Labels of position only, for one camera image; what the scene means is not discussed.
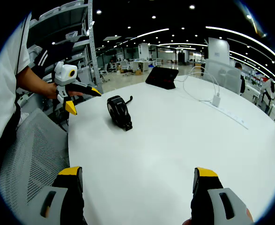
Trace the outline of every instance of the white round table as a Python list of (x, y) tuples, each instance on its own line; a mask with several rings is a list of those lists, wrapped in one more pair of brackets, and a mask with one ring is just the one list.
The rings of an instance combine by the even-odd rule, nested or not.
[[(220, 107), (248, 129), (183, 91), (140, 83), (76, 106), (69, 119), (69, 159), (82, 166), (89, 225), (180, 225), (191, 216), (195, 167), (216, 172), (254, 221), (275, 197), (275, 123), (241, 96), (221, 88)], [(213, 84), (189, 77), (186, 90), (211, 99)], [(107, 99), (127, 101), (133, 129), (113, 124)]]

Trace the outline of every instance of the tape measure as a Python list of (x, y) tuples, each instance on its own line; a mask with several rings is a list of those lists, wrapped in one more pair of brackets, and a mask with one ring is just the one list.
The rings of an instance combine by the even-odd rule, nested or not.
[(107, 108), (113, 122), (120, 128), (125, 128), (126, 131), (132, 129), (131, 116), (127, 108), (127, 104), (132, 99), (133, 97), (130, 96), (130, 100), (125, 102), (119, 95), (116, 95), (107, 100)]

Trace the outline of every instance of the black tablet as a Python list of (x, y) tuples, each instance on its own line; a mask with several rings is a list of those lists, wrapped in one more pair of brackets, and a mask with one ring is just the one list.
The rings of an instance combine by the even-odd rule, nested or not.
[(154, 67), (146, 79), (146, 83), (164, 89), (174, 89), (174, 79), (178, 74), (177, 69)]

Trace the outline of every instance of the person's hand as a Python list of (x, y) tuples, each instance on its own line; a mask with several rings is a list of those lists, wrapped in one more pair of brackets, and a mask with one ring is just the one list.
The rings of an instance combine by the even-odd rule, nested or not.
[[(45, 96), (50, 99), (57, 98), (56, 88), (57, 88), (57, 84), (48, 83), (46, 87)], [(69, 96), (83, 96), (83, 93), (77, 92), (77, 91), (69, 91), (68, 94)]]
[[(253, 217), (252, 217), (250, 211), (248, 210), (248, 208), (246, 209), (246, 214), (247, 214), (247, 216), (252, 220), (252, 222), (254, 222), (254, 221), (253, 221)], [(187, 221), (185, 221), (182, 225), (192, 225), (192, 219), (189, 218), (189, 219), (188, 219)]]
[(192, 225), (192, 219), (188, 219), (187, 221), (185, 221), (182, 225)]

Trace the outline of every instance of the white robot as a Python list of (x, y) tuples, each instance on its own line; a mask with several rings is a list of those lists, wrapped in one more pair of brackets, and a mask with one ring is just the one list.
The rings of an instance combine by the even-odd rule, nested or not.
[(74, 103), (67, 94), (67, 91), (78, 91), (87, 95), (101, 96), (101, 93), (97, 89), (76, 80), (77, 66), (63, 65), (63, 62), (60, 61), (57, 63), (54, 72), (54, 82), (58, 84), (56, 90), (57, 99), (69, 113), (77, 115)]

